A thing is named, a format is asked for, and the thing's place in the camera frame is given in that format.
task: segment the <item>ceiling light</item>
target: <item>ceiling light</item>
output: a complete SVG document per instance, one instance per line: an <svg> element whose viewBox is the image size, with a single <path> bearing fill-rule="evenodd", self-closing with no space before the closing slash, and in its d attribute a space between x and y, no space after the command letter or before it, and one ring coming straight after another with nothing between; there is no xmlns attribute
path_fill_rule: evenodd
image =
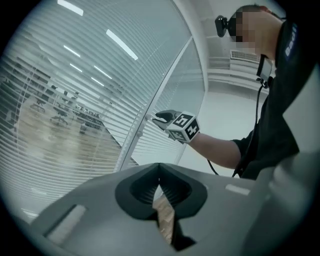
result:
<svg viewBox="0 0 320 256"><path fill-rule="evenodd" d="M40 190L38 190L38 189L36 189L36 188L31 188L31 190L34 192L34 193L37 193L37 194L40 194L40 195L46 195L47 193L46 192L42 192L42 191L40 191Z"/></svg>
<svg viewBox="0 0 320 256"><path fill-rule="evenodd" d="M119 38L117 37L110 29L106 31L106 34L114 40L127 54L129 54L135 61L138 59L137 55Z"/></svg>
<svg viewBox="0 0 320 256"><path fill-rule="evenodd" d="M76 53L74 50L70 49L69 47L67 46L63 46L64 48L66 48L69 52L73 53L74 55L78 56L80 58L80 54L79 53Z"/></svg>
<svg viewBox="0 0 320 256"><path fill-rule="evenodd" d="M97 66L94 66L95 69L99 70L102 74L104 74L106 77L111 78L111 76L107 75L105 72L103 72L100 68L98 68Z"/></svg>
<svg viewBox="0 0 320 256"><path fill-rule="evenodd" d="M31 217L38 217L39 214L36 214L36 213L32 213L30 211L27 211L27 210L23 210L23 212L26 214L26 215L29 215Z"/></svg>
<svg viewBox="0 0 320 256"><path fill-rule="evenodd" d="M34 213L33 210L28 210L28 209L25 209L25 208L21 208L22 211L26 211L26 212L29 212L29 213Z"/></svg>
<svg viewBox="0 0 320 256"><path fill-rule="evenodd" d="M82 72L82 70L81 70L80 68L76 67L75 65L73 65L73 64L71 64L71 63L70 63L70 66L73 67L73 68L75 68L76 70Z"/></svg>
<svg viewBox="0 0 320 256"><path fill-rule="evenodd" d="M100 83L97 79L94 79L93 77L91 77L91 79L92 79L93 81L97 82L99 85L105 87L105 86L104 86L102 83Z"/></svg>
<svg viewBox="0 0 320 256"><path fill-rule="evenodd" d="M73 11L74 13L79 14L80 16L84 15L84 10L80 9L79 7L65 0L58 0L58 5L61 5L69 9L70 11Z"/></svg>

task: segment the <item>air vent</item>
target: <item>air vent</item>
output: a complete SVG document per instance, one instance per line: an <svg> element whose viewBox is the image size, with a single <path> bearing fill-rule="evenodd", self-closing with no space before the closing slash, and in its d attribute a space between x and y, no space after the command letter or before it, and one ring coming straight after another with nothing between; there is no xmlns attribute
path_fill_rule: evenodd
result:
<svg viewBox="0 0 320 256"><path fill-rule="evenodd" d="M259 63L260 57L253 53L246 53L238 50L230 50L230 59Z"/></svg>

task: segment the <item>metal frame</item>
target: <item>metal frame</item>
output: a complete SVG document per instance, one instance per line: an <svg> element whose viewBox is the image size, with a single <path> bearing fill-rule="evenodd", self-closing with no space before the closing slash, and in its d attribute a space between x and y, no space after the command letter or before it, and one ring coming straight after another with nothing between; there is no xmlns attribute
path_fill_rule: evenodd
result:
<svg viewBox="0 0 320 256"><path fill-rule="evenodd" d="M164 89L167 85L167 82L169 81L177 64L179 63L181 57L183 56L184 52L186 51L187 47L192 42L192 40L193 40L193 37L191 36L189 38L189 40L186 42L186 44L184 45L184 47L182 48L182 50L180 51L180 53L178 54L178 56L176 57L176 59L174 60L172 66L170 67L167 74L165 75L162 83L159 85L157 91L154 93L153 97L150 99L149 103L147 104L148 107L146 107L143 110L142 115L137 122L137 125L133 128L133 131L130 132L133 135L128 136L125 139L113 172L122 171L122 170L126 169L126 167L128 166L128 163L131 159L131 155L132 155L133 151L135 150L135 147L138 143L138 140L143 135L143 130L144 130L145 125L149 119L150 114L152 113L153 109L155 108L155 106L160 98L160 95L162 94L162 92L164 91Z"/></svg>

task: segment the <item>cable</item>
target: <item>cable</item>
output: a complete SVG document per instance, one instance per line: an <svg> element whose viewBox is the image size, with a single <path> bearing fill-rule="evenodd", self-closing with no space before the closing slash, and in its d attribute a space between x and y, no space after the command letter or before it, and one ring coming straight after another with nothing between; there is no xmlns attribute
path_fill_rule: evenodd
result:
<svg viewBox="0 0 320 256"><path fill-rule="evenodd" d="M251 134L251 138L250 138L249 145L248 145L248 147L247 147L247 149L246 149L246 151L245 151L244 156L241 158L240 162L238 163L238 165L237 165L236 168L234 169L234 172L233 172L232 177L236 176L236 174L238 174L239 177L240 177L239 172L240 172L240 170L241 170L241 168L242 168L243 163L245 162L245 160L246 160L246 158L247 158L247 156L248 156L248 152L249 152L250 147L251 147L251 145L252 145L252 141L253 141L253 139L254 139L254 136L255 136L255 133L256 133L256 127L257 127L257 123L258 123L259 97L260 97L260 92L261 92L261 90L262 90L263 87L264 87L264 86L261 85L261 87L260 87L259 90L258 90L258 95L257 95L257 99L256 99L256 106L255 106L255 122L254 122L254 127L253 127L253 131L252 131L252 134Z"/></svg>
<svg viewBox="0 0 320 256"><path fill-rule="evenodd" d="M215 175L219 175L217 172L216 172L216 170L214 169L214 167L212 166L212 164L211 164L211 162L207 159L207 161L208 161L208 163L209 163L209 165L210 165L210 167L211 167L211 170L214 172L214 174Z"/></svg>

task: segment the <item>window blinds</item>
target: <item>window blinds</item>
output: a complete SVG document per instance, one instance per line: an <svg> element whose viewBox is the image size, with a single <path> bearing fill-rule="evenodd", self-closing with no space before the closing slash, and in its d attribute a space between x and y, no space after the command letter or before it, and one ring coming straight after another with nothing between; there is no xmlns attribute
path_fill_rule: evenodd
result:
<svg viewBox="0 0 320 256"><path fill-rule="evenodd" d="M152 110L151 118L157 118L157 112L170 109L180 112L188 111L197 115L204 94L205 86L200 60L192 40ZM174 164L182 146L180 142L168 138L168 134L159 129L150 119L143 129L143 136L134 148L132 158L139 165ZM133 163L129 162L128 168L132 166Z"/></svg>
<svg viewBox="0 0 320 256"><path fill-rule="evenodd" d="M0 63L1 180L29 216L113 171L191 36L169 0L64 2L41 2Z"/></svg>

